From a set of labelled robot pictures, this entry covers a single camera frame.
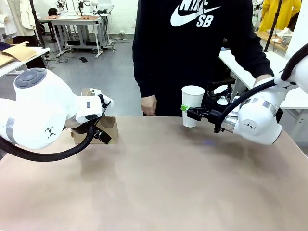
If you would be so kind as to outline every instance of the yellow jacket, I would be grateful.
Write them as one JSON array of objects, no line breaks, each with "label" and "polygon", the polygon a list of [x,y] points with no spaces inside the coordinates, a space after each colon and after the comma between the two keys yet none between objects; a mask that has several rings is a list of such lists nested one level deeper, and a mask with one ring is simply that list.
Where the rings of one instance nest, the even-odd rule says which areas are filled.
[{"label": "yellow jacket", "polygon": [[[279,0],[264,0],[262,4],[262,22],[259,31],[271,29],[275,13],[277,12]],[[288,27],[291,17],[300,11],[302,3],[300,0],[282,0],[277,29],[283,30]]]}]

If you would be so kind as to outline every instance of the white paper cup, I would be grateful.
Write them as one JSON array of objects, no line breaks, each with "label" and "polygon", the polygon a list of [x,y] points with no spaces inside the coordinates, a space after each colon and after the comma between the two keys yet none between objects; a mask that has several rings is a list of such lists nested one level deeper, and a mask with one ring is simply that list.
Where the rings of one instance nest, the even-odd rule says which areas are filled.
[{"label": "white paper cup", "polygon": [[[182,88],[182,104],[188,107],[200,107],[205,90],[198,86],[185,86]],[[188,128],[197,126],[197,121],[187,117],[183,112],[183,125]]]}]

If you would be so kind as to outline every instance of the brown box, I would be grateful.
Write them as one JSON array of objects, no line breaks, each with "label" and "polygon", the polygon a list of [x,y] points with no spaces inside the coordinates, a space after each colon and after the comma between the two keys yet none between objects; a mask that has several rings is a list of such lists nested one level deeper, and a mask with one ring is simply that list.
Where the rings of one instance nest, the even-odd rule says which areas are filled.
[{"label": "brown box", "polygon": [[[81,94],[82,94],[82,96],[91,96],[92,95],[89,88],[82,89]],[[119,132],[118,132],[118,129],[117,129],[117,123],[116,123],[115,117],[104,116],[104,117],[101,118],[101,120],[98,122],[98,124],[96,126],[99,129],[106,132],[111,137],[109,144],[116,144]],[[71,136],[74,138],[75,143],[81,143],[85,139],[86,134],[78,134],[78,133],[76,133],[72,130]],[[101,142],[100,140],[95,139],[95,138],[92,140],[91,143],[103,144],[103,142]]]},{"label": "brown box", "polygon": [[0,67],[17,59],[19,61],[27,61],[35,56],[35,50],[26,47],[27,42],[16,44],[8,49],[0,51]]}]

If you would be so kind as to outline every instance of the beige coat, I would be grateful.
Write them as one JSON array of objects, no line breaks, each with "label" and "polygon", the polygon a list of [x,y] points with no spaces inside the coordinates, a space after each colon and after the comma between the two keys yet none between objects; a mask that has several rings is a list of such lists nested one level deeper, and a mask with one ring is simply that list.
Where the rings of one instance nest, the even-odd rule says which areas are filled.
[{"label": "beige coat", "polygon": [[[35,29],[35,21],[29,0],[20,0],[21,21],[22,26],[26,29]],[[17,32],[11,9],[7,0],[0,0],[0,23],[4,23],[4,19],[8,17],[8,22],[4,23],[5,34],[11,35]]]}]

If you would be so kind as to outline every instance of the concrete floor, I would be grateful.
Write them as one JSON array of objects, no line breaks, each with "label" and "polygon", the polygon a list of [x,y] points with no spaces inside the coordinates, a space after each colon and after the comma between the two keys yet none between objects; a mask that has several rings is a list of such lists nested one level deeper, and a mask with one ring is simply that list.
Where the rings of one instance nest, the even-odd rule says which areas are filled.
[{"label": "concrete floor", "polygon": [[[55,45],[56,43],[46,43],[47,47]],[[115,105],[107,109],[106,115],[141,116],[140,92],[133,74],[132,43],[116,43],[115,47],[115,52],[105,50],[98,59],[95,59],[95,54],[87,52],[67,53],[63,58],[68,58],[68,63],[49,65],[49,69],[63,79],[77,95],[82,88],[96,88],[112,98]],[[81,62],[81,56],[86,57],[88,62]],[[0,98],[15,99],[14,78],[15,76],[0,78]]]}]

